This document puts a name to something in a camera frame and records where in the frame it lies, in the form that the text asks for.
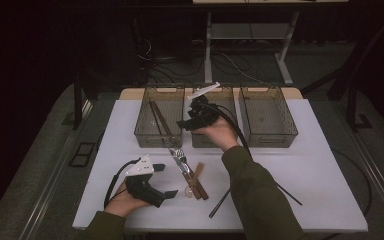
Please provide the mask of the person's right hand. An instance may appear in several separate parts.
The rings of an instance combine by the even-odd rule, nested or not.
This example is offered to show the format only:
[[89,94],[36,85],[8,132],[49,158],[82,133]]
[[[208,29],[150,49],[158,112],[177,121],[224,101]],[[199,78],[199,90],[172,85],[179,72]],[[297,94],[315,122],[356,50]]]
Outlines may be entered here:
[[193,130],[192,133],[205,135],[223,152],[239,145],[236,132],[223,117],[219,117],[211,126]]

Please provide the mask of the black chopstick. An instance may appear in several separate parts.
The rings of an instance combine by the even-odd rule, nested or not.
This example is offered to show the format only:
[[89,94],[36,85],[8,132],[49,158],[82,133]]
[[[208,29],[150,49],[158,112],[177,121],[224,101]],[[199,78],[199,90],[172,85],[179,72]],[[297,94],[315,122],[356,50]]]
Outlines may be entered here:
[[158,133],[159,133],[159,137],[160,137],[160,139],[161,139],[161,142],[162,142],[162,144],[163,144],[163,147],[166,147],[165,137],[164,137],[163,132],[162,132],[162,130],[161,130],[161,125],[160,125],[159,117],[158,117],[158,115],[157,115],[156,108],[155,108],[156,104],[155,104],[154,101],[150,101],[150,102],[149,102],[149,105],[150,105],[150,108],[151,108],[153,117],[154,117],[154,119],[155,119],[155,124],[156,124],[156,126],[157,126]]

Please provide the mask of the person's left hand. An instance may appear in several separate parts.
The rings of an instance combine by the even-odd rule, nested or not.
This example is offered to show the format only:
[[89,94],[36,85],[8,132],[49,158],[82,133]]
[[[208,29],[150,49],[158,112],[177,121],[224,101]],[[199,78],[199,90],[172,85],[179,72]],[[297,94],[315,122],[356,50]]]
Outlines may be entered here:
[[134,211],[147,206],[147,202],[134,198],[127,191],[126,185],[122,183],[118,187],[116,194],[111,198],[109,203],[104,208],[104,211],[119,217],[127,217]]

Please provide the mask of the small wooden-handled spoon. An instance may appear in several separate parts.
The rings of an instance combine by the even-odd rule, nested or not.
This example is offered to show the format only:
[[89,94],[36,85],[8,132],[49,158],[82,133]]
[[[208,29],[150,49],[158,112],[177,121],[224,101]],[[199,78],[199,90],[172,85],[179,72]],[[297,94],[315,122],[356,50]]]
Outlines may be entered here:
[[199,175],[201,174],[204,168],[204,164],[199,162],[196,169],[192,170],[189,165],[187,165],[187,173],[189,178],[187,179],[188,186],[185,188],[185,195],[188,198],[195,197],[200,199],[203,197],[204,190],[199,182]]

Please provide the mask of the transparent brown plastic bin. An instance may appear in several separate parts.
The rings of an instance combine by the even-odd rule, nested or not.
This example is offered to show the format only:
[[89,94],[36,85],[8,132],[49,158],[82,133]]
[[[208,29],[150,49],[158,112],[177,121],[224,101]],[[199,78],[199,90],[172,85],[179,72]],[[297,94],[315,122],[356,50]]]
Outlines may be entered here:
[[243,131],[249,147],[289,148],[298,130],[277,86],[242,86],[239,92]]
[[[192,100],[193,103],[213,105],[214,108],[219,109],[228,116],[230,120],[237,122],[234,94],[230,84],[196,85],[193,93],[196,92],[199,93],[199,96]],[[215,148],[210,139],[203,134],[192,135],[192,146],[194,148]]]
[[[183,144],[182,130],[176,122],[183,119],[185,88],[181,84],[157,86],[148,85],[145,88],[142,103],[137,118],[134,135],[141,148],[176,148]],[[174,146],[163,147],[159,137],[149,102],[155,101],[164,116],[170,122],[177,135]]]

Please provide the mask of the black floor frame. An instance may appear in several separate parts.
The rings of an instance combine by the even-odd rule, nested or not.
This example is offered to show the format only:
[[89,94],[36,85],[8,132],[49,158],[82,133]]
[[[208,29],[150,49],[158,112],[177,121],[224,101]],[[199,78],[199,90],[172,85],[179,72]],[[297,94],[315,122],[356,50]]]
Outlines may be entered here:
[[81,142],[69,161],[70,167],[86,167],[95,148],[94,142]]

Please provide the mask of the white table sheet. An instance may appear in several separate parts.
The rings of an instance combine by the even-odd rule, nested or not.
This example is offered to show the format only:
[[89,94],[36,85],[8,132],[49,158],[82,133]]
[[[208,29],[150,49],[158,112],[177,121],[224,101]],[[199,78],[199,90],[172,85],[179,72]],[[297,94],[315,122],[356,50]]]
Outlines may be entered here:
[[[149,155],[152,162],[165,164],[150,180],[161,192],[177,190],[175,198],[157,207],[132,213],[129,231],[144,232],[238,232],[242,224],[230,196],[213,218],[208,215],[229,187],[229,176],[217,148],[194,148],[190,134],[183,136],[183,150],[190,165],[204,164],[199,179],[209,195],[207,200],[188,198],[186,182],[170,153],[164,148],[141,148],[134,127],[141,103],[118,100],[111,113],[99,151],[87,180],[73,225],[83,229],[102,209],[114,175],[126,162]],[[288,103],[298,128],[289,148],[255,148],[253,159],[268,169],[288,191],[288,201],[301,227],[307,232],[365,232],[368,224],[348,186],[305,99]]]

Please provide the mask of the white metal desk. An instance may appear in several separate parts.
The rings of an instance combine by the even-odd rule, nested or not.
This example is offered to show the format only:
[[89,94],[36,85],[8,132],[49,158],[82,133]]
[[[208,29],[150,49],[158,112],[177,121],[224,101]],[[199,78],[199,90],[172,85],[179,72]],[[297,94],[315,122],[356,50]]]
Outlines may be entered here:
[[329,4],[345,4],[349,0],[193,0],[196,6],[226,7],[245,12],[290,11],[290,17],[281,22],[280,20],[268,23],[257,23],[248,20],[246,23],[215,23],[212,20],[214,10],[207,11],[206,41],[204,58],[205,82],[213,81],[211,44],[213,40],[280,40],[281,49],[274,54],[277,67],[286,85],[291,85],[293,80],[285,63],[285,58],[292,42],[292,38],[298,23],[300,13],[304,7],[323,7]]

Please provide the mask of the black metal stand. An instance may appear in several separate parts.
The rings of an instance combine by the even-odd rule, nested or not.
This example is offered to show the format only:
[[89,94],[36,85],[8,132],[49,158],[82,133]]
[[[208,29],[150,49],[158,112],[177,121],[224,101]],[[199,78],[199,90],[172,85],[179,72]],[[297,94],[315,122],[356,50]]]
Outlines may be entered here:
[[88,75],[84,71],[79,71],[74,76],[74,124],[76,130],[83,120],[83,108],[90,96],[90,85]]
[[351,84],[348,88],[346,120],[354,132],[373,128],[365,114],[357,113],[357,93],[357,86]]

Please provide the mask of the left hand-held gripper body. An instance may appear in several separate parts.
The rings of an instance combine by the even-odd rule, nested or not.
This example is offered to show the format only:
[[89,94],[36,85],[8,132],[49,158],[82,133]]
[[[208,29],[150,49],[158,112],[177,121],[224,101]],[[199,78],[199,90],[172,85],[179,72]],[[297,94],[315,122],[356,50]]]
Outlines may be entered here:
[[153,188],[149,180],[154,174],[153,162],[149,155],[140,158],[127,172],[127,191],[136,199],[141,199],[157,208],[165,200],[164,193]]

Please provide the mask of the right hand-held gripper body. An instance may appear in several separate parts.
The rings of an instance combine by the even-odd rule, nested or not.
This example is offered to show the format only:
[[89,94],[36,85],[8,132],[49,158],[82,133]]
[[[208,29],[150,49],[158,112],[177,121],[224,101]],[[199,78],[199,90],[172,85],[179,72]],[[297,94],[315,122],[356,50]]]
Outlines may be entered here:
[[196,108],[196,116],[188,120],[191,124],[191,130],[196,130],[209,125],[212,125],[218,118],[219,114],[208,107],[209,101],[205,96],[206,93],[220,86],[219,82],[206,87],[198,87],[189,97],[191,107]]

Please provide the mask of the black-handled metal spoon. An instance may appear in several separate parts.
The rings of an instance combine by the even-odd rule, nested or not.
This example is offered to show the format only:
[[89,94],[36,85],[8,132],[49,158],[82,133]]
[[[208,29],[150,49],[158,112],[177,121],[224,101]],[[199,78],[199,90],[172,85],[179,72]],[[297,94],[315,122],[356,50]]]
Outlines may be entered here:
[[222,198],[219,200],[219,202],[216,204],[216,206],[212,209],[212,211],[209,213],[208,217],[209,218],[213,218],[215,216],[215,214],[218,212],[219,208],[221,207],[221,205],[224,203],[225,199],[227,198],[227,196],[230,194],[230,191],[231,189],[228,188],[226,190],[226,192],[224,193],[224,195],[222,196]]

